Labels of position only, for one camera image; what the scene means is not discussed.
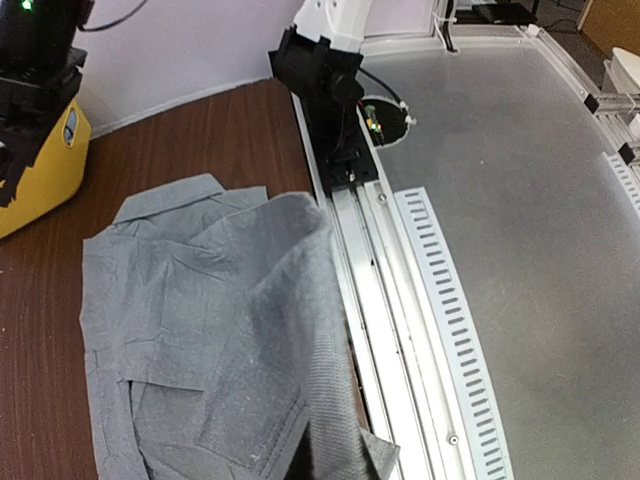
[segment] white wall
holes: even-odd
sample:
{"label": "white wall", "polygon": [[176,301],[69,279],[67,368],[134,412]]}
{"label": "white wall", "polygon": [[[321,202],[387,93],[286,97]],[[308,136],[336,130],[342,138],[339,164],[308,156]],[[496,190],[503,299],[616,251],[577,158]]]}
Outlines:
{"label": "white wall", "polygon": [[[97,0],[89,26],[137,0]],[[79,33],[89,52],[79,95],[96,136],[173,106],[270,76],[302,0],[150,0],[129,21]],[[374,0],[368,34],[430,30],[433,0]]]}

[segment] brown wooden table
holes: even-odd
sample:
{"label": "brown wooden table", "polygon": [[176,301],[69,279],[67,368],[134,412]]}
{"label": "brown wooden table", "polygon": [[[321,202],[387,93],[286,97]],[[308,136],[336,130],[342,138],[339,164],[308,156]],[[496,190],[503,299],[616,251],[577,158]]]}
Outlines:
{"label": "brown wooden table", "polygon": [[97,478],[78,323],[82,239],[127,196],[204,172],[270,196],[311,189],[284,87],[243,87],[95,140],[78,194],[0,241],[0,480]]}

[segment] circular hole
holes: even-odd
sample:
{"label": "circular hole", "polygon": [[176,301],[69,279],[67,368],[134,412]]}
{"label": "circular hole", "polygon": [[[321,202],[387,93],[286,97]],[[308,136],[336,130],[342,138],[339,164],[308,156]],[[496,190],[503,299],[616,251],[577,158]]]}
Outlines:
{"label": "circular hole", "polygon": [[360,110],[376,147],[399,142],[409,131],[409,125],[405,121],[407,112],[391,99],[365,97],[360,102]]}

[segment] gray fabric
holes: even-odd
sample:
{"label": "gray fabric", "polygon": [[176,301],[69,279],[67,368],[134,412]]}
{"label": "gray fabric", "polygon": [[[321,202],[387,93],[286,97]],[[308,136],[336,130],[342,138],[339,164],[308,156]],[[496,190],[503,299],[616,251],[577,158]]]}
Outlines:
{"label": "gray fabric", "polygon": [[85,241],[101,479],[282,479],[307,427],[314,478],[389,474],[397,448],[358,429],[329,235],[306,194],[201,175]]}

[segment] gray floor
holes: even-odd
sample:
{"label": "gray floor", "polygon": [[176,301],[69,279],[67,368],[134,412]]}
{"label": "gray floor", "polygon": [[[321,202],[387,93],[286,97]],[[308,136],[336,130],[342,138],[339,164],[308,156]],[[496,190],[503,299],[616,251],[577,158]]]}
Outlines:
{"label": "gray floor", "polygon": [[366,67],[418,118],[380,157],[395,191],[427,189],[516,478],[640,478],[640,222],[592,116],[524,47]]}
{"label": "gray floor", "polygon": [[[531,9],[533,0],[515,0]],[[596,85],[602,87],[604,78],[603,60],[605,55],[582,33],[577,22],[585,0],[540,0],[538,25],[545,27],[551,35],[569,52]]]}

